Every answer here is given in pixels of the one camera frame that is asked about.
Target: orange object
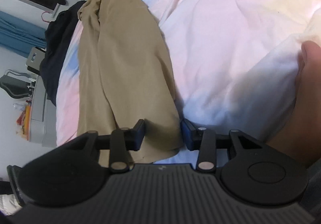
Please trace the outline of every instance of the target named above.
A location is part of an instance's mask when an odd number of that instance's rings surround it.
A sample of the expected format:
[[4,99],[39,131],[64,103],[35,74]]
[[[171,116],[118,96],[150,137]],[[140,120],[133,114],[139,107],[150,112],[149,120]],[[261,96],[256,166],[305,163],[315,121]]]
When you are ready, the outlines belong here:
[[24,131],[24,135],[27,136],[27,141],[29,140],[30,115],[31,115],[31,106],[27,105],[26,115],[23,122],[23,131]]

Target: bed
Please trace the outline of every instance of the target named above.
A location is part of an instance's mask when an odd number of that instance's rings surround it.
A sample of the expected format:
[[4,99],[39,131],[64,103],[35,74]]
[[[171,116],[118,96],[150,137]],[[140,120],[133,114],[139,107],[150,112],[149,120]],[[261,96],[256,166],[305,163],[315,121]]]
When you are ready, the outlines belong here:
[[[321,0],[142,1],[168,47],[182,117],[263,141],[284,125],[294,105],[301,43],[321,43]],[[60,73],[57,145],[77,136],[81,31],[79,21]],[[196,151],[183,147],[161,162],[196,159]]]

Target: blue curtain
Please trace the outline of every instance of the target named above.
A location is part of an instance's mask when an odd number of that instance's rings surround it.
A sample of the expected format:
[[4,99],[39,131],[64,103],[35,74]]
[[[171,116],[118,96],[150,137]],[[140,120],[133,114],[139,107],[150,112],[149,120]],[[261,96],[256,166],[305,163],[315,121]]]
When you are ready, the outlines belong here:
[[28,57],[31,48],[46,48],[45,29],[0,11],[0,46]]

